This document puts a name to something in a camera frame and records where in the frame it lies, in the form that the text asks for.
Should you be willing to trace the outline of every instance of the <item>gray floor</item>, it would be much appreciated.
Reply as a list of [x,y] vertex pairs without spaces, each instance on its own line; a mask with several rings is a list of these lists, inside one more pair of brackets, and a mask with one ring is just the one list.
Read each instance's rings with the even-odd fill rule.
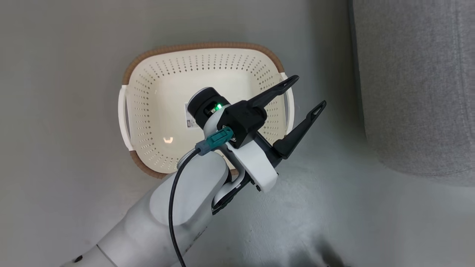
[[322,266],[329,247],[352,267],[475,265],[475,189],[385,169],[365,141],[344,0],[8,0],[0,36],[0,266],[59,266],[122,218],[157,182],[119,133],[122,73],[156,46],[222,40],[300,75],[296,121],[328,106],[274,190],[236,196],[189,266]]

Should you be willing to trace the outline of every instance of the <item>perforated basket wall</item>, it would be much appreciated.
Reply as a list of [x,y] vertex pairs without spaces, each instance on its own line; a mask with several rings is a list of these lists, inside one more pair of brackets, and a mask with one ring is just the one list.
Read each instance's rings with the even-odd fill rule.
[[[186,112],[187,102],[197,91],[213,87],[233,104],[284,78],[279,59],[259,45],[202,43],[145,52],[129,65],[123,78],[121,94],[129,124],[127,131],[125,118],[120,121],[124,141],[144,172],[162,178],[176,171],[178,160],[204,138]],[[125,114],[121,101],[119,120]],[[292,129],[292,90],[286,99],[274,99],[266,111],[260,133],[272,144]]]

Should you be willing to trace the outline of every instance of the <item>black cable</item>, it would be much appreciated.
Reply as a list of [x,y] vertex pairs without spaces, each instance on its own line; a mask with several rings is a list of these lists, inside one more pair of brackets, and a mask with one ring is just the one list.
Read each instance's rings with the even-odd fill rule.
[[171,186],[171,193],[170,193],[170,204],[168,206],[168,226],[170,228],[170,235],[171,235],[171,242],[173,243],[173,247],[175,248],[175,252],[177,253],[178,260],[180,261],[181,267],[186,267],[185,261],[183,260],[183,256],[181,255],[180,248],[178,248],[178,243],[175,237],[175,230],[173,229],[173,199],[175,198],[175,191],[177,189],[178,179],[180,178],[183,169],[185,166],[190,162],[190,160],[198,155],[200,149],[196,149],[193,151],[181,164],[178,168],[177,174],[175,175],[175,180],[173,181],[173,185]]

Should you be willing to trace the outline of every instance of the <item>label sticker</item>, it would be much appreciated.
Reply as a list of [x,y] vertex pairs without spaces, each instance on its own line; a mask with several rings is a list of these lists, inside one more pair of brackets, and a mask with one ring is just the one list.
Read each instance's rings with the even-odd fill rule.
[[185,121],[187,129],[200,129],[193,116],[188,112],[188,103],[185,103]]

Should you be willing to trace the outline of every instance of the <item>teal connector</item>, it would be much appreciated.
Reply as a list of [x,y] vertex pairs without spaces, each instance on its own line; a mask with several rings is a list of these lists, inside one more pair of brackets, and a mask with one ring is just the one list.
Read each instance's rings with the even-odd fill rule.
[[231,140],[231,138],[233,138],[233,135],[233,130],[231,130],[231,128],[229,127],[225,127],[208,136],[206,140],[198,142],[195,145],[195,149],[199,149],[198,155],[202,156]]

